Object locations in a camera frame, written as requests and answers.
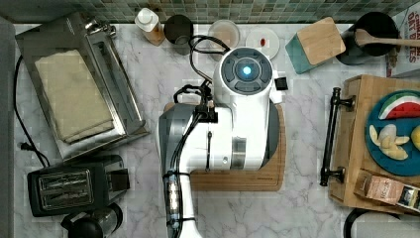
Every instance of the blue plate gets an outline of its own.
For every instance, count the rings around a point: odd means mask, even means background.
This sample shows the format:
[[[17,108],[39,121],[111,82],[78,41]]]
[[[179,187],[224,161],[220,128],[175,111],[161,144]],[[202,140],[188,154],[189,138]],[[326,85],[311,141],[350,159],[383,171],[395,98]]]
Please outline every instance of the blue plate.
[[[420,125],[420,118],[400,118],[392,120],[379,120],[379,111],[382,108],[383,103],[394,94],[401,92],[412,92],[420,96],[419,91],[412,90],[402,90],[396,91],[388,94],[387,96],[380,99],[378,103],[373,107],[369,117],[367,118],[367,123],[365,127],[365,139],[367,143],[367,149],[370,152],[370,155],[373,159],[380,165],[384,170],[403,177],[412,177],[420,175],[420,151],[414,146],[411,142],[411,132]],[[407,152],[408,158],[404,161],[396,161],[386,156],[377,145],[375,145],[369,134],[370,125],[374,126],[374,129],[379,135],[383,127],[388,124],[394,124],[396,126],[396,135],[397,136],[408,136],[410,141],[401,147]]]

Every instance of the banana slice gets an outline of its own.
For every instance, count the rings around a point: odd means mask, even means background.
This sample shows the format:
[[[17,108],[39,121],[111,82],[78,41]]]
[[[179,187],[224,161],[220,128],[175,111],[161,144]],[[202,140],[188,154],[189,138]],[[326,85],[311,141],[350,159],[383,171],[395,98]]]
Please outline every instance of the banana slice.
[[[368,127],[368,133],[369,133],[369,135],[370,135],[370,139],[371,139],[371,141],[372,141],[375,145],[380,146],[380,142],[379,142],[379,140],[377,139],[377,132],[376,132],[376,129],[374,129],[374,126],[373,126],[373,125],[370,125],[370,126]]]
[[[407,143],[410,140],[409,137],[397,137],[395,138],[395,145],[401,146]]]
[[[395,145],[395,143],[391,142],[391,137],[386,136],[381,142],[380,142],[380,148],[381,149],[391,149],[391,147]]]
[[[391,149],[380,148],[380,150],[388,157],[397,161],[403,161],[408,158],[408,154],[404,151],[404,149],[402,149],[401,147],[397,147],[396,145]]]

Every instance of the tile backsplash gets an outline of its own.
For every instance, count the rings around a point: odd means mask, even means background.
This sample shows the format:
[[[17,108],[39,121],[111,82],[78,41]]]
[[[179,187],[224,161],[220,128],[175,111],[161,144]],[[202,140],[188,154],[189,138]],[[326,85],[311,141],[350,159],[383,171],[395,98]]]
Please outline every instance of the tile backsplash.
[[[136,13],[145,7],[155,11],[163,23],[175,14],[185,15],[194,23],[213,23],[219,19],[236,23],[312,23],[325,17],[333,17],[336,23],[353,23],[364,13],[372,11],[396,15],[418,1],[62,0],[61,3],[64,2],[68,11],[88,12],[98,20],[111,23],[134,23]],[[25,21],[25,17],[20,19],[20,22]]]

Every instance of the power cord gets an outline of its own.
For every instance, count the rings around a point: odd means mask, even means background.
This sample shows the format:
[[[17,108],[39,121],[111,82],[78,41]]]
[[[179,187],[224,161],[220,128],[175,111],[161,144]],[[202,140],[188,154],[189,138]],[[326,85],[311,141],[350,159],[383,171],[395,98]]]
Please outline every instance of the power cord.
[[[222,52],[219,51],[202,51],[202,50],[198,50],[196,49],[197,45],[202,42],[202,41],[212,41],[220,46],[222,46],[225,50]],[[204,36],[204,35],[197,35],[197,36],[192,36],[191,39],[188,41],[188,44],[191,48],[190,53],[189,53],[189,63],[191,64],[192,69],[194,69],[194,71],[202,76],[205,80],[212,82],[213,79],[208,76],[207,74],[205,74],[204,72],[198,70],[195,65],[194,65],[194,61],[192,60],[192,54],[194,52],[198,52],[201,54],[218,54],[218,55],[224,55],[226,52],[230,51],[231,49],[224,44],[221,40],[214,38],[214,37],[209,37],[209,36]]]
[[[218,52],[218,51],[202,51],[202,50],[198,50],[196,49],[197,45],[202,42],[202,41],[212,41],[214,43],[219,44],[220,46],[222,46],[225,50],[222,52]],[[183,86],[181,89],[179,89],[174,95],[173,95],[173,100],[175,101],[175,103],[178,103],[178,95],[179,94],[184,94],[184,93],[195,93],[197,95],[199,95],[201,97],[200,100],[200,104],[197,105],[194,109],[193,112],[193,116],[192,116],[192,120],[191,123],[189,124],[187,130],[185,131],[185,133],[182,135],[178,145],[175,148],[175,151],[172,154],[171,160],[170,160],[170,170],[169,172],[175,172],[176,174],[176,182],[178,184],[178,196],[179,196],[179,200],[178,200],[178,206],[179,206],[179,227],[176,228],[173,233],[172,233],[172,238],[179,238],[179,236],[181,235],[182,232],[182,223],[183,223],[183,205],[182,205],[182,185],[180,182],[180,176],[181,173],[179,172],[179,162],[180,162],[180,156],[181,156],[181,152],[182,149],[185,145],[185,142],[189,136],[189,134],[192,132],[192,130],[195,128],[195,126],[203,121],[203,122],[217,122],[217,113],[214,110],[214,105],[213,105],[213,101],[212,101],[212,95],[211,95],[211,90],[208,87],[208,84],[210,84],[213,79],[208,76],[207,74],[205,74],[204,72],[198,70],[195,65],[194,65],[194,61],[192,60],[192,55],[194,52],[198,52],[201,54],[219,54],[219,55],[224,55],[226,52],[228,52],[230,50],[230,48],[228,46],[226,46],[221,40],[214,38],[214,37],[209,37],[209,36],[204,36],[204,35],[197,35],[197,36],[193,36],[191,37],[191,39],[188,41],[189,46],[191,47],[190,50],[190,54],[189,54],[189,62],[191,64],[192,69],[194,69],[195,72],[197,72],[197,74],[199,74],[200,76],[202,76],[205,80],[203,81],[203,83],[200,86],[192,86],[190,84],[187,84],[185,86]]]
[[[44,160],[47,162],[47,165],[50,166],[50,161],[49,159],[43,154],[41,153],[37,147],[35,146],[34,141],[32,140],[31,136],[29,135],[28,130],[25,127],[24,122],[22,121],[21,116],[19,115],[19,111],[18,111],[18,106],[16,103],[16,91],[17,91],[17,87],[18,87],[18,74],[19,74],[19,66],[21,65],[23,57],[20,56],[18,59],[18,62],[16,63],[16,68],[15,68],[15,74],[13,77],[13,109],[15,110],[16,113],[16,117],[18,118],[19,123],[22,126],[22,129],[24,130],[25,136],[28,138],[28,141],[31,145],[29,145],[28,143],[22,143],[20,144],[20,148],[21,150],[24,151],[33,151],[35,152],[35,154],[38,157],[38,160],[41,162],[41,164],[43,165],[43,167],[46,167],[46,163],[44,162]]]

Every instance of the watermelon slice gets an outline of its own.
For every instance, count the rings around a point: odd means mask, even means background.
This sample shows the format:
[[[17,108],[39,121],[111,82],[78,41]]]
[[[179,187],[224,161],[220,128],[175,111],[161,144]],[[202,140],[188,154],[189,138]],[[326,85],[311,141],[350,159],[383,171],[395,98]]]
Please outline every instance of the watermelon slice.
[[[420,96],[412,92],[401,92],[389,97],[382,105],[379,119],[420,117]]]

